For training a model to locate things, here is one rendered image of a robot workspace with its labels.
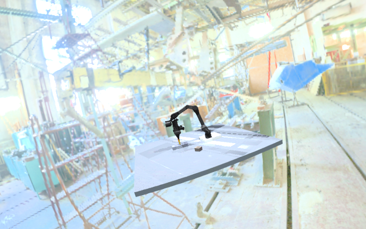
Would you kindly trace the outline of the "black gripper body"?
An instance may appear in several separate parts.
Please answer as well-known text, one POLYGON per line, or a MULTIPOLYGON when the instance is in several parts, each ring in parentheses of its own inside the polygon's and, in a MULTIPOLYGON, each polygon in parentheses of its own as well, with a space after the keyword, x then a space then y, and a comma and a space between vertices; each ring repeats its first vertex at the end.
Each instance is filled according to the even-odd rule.
POLYGON ((173 132, 175 133, 175 135, 181 134, 181 131, 179 131, 179 126, 178 125, 173 126, 173 132))

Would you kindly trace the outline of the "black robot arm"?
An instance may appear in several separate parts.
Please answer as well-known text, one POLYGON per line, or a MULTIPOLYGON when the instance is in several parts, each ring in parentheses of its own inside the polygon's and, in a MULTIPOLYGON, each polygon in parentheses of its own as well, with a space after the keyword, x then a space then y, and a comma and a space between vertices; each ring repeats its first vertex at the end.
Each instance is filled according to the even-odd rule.
MULTIPOLYGON (((165 121, 165 125, 166 127, 170 127, 171 125, 175 126, 175 125, 178 125, 177 121, 178 119, 175 119, 179 114, 181 114, 182 112, 184 112, 186 109, 193 109, 193 111, 196 113, 200 123, 201 123, 201 129, 206 132, 205 133, 205 138, 211 138, 211 131, 208 129, 208 127, 204 124, 203 122, 203 119, 199 113, 199 109, 198 109, 198 106, 194 105, 194 106, 191 106, 191 105, 186 105, 185 107, 183 107, 182 109, 180 109, 178 112, 175 112, 173 114, 171 114, 171 118, 169 121, 165 121), (172 123, 171 123, 172 122, 172 123)), ((181 125, 179 126, 179 131, 180 130, 184 130, 184 127, 181 125)))

